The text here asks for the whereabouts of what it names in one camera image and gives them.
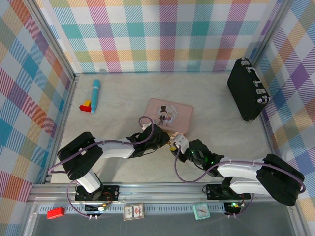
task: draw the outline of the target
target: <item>yellow block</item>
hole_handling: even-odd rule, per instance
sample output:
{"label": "yellow block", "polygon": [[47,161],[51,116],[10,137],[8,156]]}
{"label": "yellow block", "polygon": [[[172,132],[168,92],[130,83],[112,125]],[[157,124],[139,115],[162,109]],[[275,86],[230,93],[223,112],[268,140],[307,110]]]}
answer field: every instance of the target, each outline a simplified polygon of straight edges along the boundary
{"label": "yellow block", "polygon": [[83,106],[85,106],[85,107],[91,106],[91,101],[85,101],[85,102],[83,103]]}

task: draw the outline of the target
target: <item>mounting plate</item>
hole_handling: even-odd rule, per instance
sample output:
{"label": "mounting plate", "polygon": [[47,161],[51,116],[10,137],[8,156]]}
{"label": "mounting plate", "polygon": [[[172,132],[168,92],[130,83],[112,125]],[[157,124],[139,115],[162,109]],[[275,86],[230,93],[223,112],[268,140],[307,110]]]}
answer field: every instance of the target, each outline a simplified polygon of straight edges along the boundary
{"label": "mounting plate", "polygon": [[[233,197],[225,196],[223,194],[221,184],[207,184],[206,185],[207,200],[242,200],[242,194],[235,194]],[[251,199],[249,193],[244,193],[244,200]]]}
{"label": "mounting plate", "polygon": [[[85,188],[81,185],[78,185],[75,189],[75,201],[98,201],[106,202],[108,201],[107,195],[101,194],[97,199],[92,199],[90,193],[88,193]],[[113,196],[113,201],[118,201],[119,196],[119,186],[118,185],[103,185],[103,193],[109,192]]]}

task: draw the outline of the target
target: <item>small card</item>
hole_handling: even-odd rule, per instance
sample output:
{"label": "small card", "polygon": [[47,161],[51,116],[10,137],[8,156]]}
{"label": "small card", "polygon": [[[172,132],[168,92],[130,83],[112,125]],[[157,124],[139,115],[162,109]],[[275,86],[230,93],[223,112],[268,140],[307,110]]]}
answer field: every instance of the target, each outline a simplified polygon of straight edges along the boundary
{"label": "small card", "polygon": [[144,218],[143,204],[124,206],[124,220],[135,220]]}

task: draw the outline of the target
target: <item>wire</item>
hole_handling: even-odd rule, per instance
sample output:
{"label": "wire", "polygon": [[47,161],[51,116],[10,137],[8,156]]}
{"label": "wire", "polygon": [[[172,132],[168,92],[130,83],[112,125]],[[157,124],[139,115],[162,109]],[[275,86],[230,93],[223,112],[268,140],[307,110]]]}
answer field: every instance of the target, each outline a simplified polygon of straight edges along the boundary
{"label": "wire", "polygon": [[158,149],[156,149],[156,150],[154,150],[154,151],[151,151],[151,152],[149,152],[149,153],[143,154],[142,156],[149,155],[149,154],[151,154],[151,153],[153,153],[153,152],[156,152],[156,151],[159,150],[161,147],[162,147],[162,146],[160,146]]}
{"label": "wire", "polygon": [[54,171],[54,169],[55,169],[56,167],[58,167],[58,166],[63,165],[64,163],[66,163],[66,162],[72,160],[73,158],[77,157],[78,155],[80,155],[80,154],[83,153],[84,151],[90,149],[91,147],[94,147],[94,146],[99,145],[99,144],[104,144],[104,143],[120,143],[120,144],[129,144],[129,145],[138,145],[138,144],[145,143],[145,142],[148,141],[148,140],[152,137],[152,135],[153,135],[154,124],[153,124],[153,120],[152,120],[150,117],[146,117],[146,116],[140,117],[140,119],[139,119],[139,124],[141,124],[141,120],[142,120],[143,118],[149,119],[150,122],[151,122],[151,124],[152,124],[151,133],[150,133],[150,135],[149,135],[146,139],[144,139],[144,140],[142,140],[142,141],[139,141],[139,142],[133,142],[133,143],[132,143],[132,142],[123,142],[123,141],[119,141],[119,140],[111,140],[111,139],[92,143],[92,144],[86,146],[85,148],[81,149],[81,150],[78,151],[77,153],[73,154],[72,156],[70,156],[70,157],[66,158],[65,160],[59,162],[58,164],[52,166],[52,167],[48,170],[48,173],[53,173],[53,174],[61,174],[61,173],[64,174],[64,173],[66,173],[65,171]]}
{"label": "wire", "polygon": [[221,165],[225,165],[225,164],[252,164],[252,165],[257,165],[257,166],[265,166],[265,167],[269,167],[271,169],[274,169],[276,171],[279,171],[281,173],[284,173],[285,175],[291,177],[292,179],[294,179],[295,181],[297,181],[301,186],[302,186],[302,190],[300,190],[300,193],[304,193],[305,190],[306,190],[306,186],[305,184],[303,183],[302,180],[300,180],[298,177],[294,176],[293,174],[279,168],[279,167],[276,167],[276,166],[272,166],[272,165],[269,165],[269,164],[265,164],[265,163],[253,163],[253,162],[250,162],[250,161],[224,161],[224,162],[220,162],[220,163],[217,163],[213,166],[211,166],[209,169],[207,169],[205,171],[205,173],[203,173],[199,178],[195,179],[195,180],[192,180],[192,181],[187,181],[187,180],[184,180],[182,179],[179,174],[178,174],[178,171],[177,171],[177,159],[178,159],[178,156],[179,156],[179,153],[181,151],[181,146],[179,146],[178,148],[178,152],[175,156],[175,162],[174,162],[174,170],[175,170],[175,174],[177,175],[177,177],[182,181],[182,182],[185,182],[185,183],[196,183],[198,182],[199,180],[201,180],[202,178],[204,178],[213,168],[215,167],[218,167],[218,166],[221,166]]}
{"label": "wire", "polygon": [[206,187],[206,185],[202,187],[202,192],[203,192],[203,193],[205,193],[205,194],[207,194],[207,193],[203,190],[203,189],[204,189],[204,187]]}
{"label": "wire", "polygon": [[112,195],[110,192],[104,192],[103,194],[104,194],[104,195],[107,194],[107,195],[110,196],[110,199],[111,199],[111,200],[109,201],[109,200],[108,200],[108,196],[106,195],[107,201],[109,202],[109,204],[111,204],[111,203],[113,202],[113,200],[114,200],[114,199],[113,199],[113,195]]}
{"label": "wire", "polygon": [[84,216],[84,217],[86,217],[86,218],[90,218],[89,216],[87,216],[87,215],[85,215],[85,214],[79,212],[79,211],[77,210],[77,208],[74,207],[74,205],[72,204],[72,202],[71,202],[71,200],[70,200],[70,197],[69,197],[69,194],[68,194],[68,192],[69,192],[69,187],[70,187],[70,185],[71,185],[72,183],[74,183],[74,182],[77,183],[76,180],[73,180],[73,181],[71,181],[71,182],[68,184],[68,186],[67,186],[66,194],[67,194],[68,202],[69,202],[69,204],[72,206],[72,208],[73,208],[79,215],[82,215],[82,216]]}
{"label": "wire", "polygon": [[245,204],[245,201],[244,201],[244,199],[245,199],[244,193],[242,193],[242,199],[243,199],[242,204]]}

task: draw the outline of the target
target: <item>cartoon illustration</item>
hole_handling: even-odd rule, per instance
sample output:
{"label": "cartoon illustration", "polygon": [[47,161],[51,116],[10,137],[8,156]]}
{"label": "cartoon illustration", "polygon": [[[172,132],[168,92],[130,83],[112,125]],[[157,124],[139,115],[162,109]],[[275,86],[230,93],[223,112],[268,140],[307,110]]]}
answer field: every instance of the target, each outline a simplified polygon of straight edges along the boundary
{"label": "cartoon illustration", "polygon": [[166,120],[166,114],[167,114],[167,111],[166,111],[166,106],[161,106],[161,116],[159,117],[159,125],[163,125],[163,122]]}
{"label": "cartoon illustration", "polygon": [[166,124],[167,126],[168,124],[173,123],[178,117],[178,115],[179,115],[179,112],[178,112],[177,107],[170,104],[162,105],[157,110],[157,117],[159,118],[159,125]]}
{"label": "cartoon illustration", "polygon": [[166,114],[166,126],[167,126],[167,124],[173,122],[172,121],[172,117],[173,117],[173,113],[172,112],[169,112],[169,113]]}

